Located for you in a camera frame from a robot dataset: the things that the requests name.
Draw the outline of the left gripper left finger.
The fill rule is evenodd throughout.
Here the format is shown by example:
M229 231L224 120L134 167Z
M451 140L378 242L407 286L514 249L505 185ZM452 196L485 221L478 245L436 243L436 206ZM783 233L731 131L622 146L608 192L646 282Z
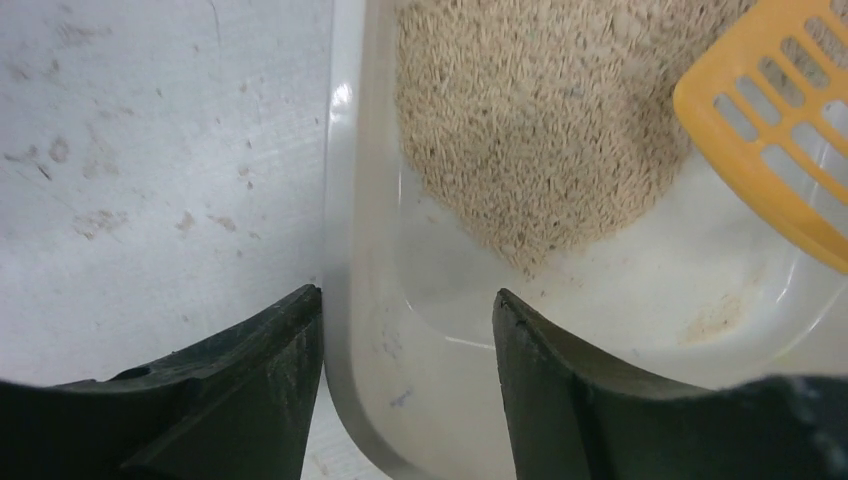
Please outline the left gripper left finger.
M297 479L323 365L304 285L106 381L1 385L5 479Z

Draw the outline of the white litter tray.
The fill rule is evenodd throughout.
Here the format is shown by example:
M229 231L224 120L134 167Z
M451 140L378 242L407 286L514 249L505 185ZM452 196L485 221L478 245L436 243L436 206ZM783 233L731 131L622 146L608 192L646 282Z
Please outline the white litter tray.
M646 216L534 278L479 247L400 152L395 9L333 8L323 274L329 391L384 473L514 477L491 322L502 288L699 387L846 372L846 278L784 241L699 156Z

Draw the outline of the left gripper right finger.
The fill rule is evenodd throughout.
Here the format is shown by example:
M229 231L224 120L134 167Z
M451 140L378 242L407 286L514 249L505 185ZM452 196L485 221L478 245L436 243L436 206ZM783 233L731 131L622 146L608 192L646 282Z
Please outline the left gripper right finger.
M847 381L774 375L702 389L556 326L513 292L493 305L521 479L843 479Z

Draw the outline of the orange litter scoop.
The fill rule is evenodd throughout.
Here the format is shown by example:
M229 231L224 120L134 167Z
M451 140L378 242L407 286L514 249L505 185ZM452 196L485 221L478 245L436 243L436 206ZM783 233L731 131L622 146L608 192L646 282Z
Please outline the orange litter scoop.
M809 124L840 154L847 138L822 115L847 99L847 71L807 26L821 23L834 43L847 44L847 25L831 1L759 1L728 28L680 78L677 118L719 177L787 241L844 274L847 238L761 157L781 148L838 203L847 184L826 172L793 141Z

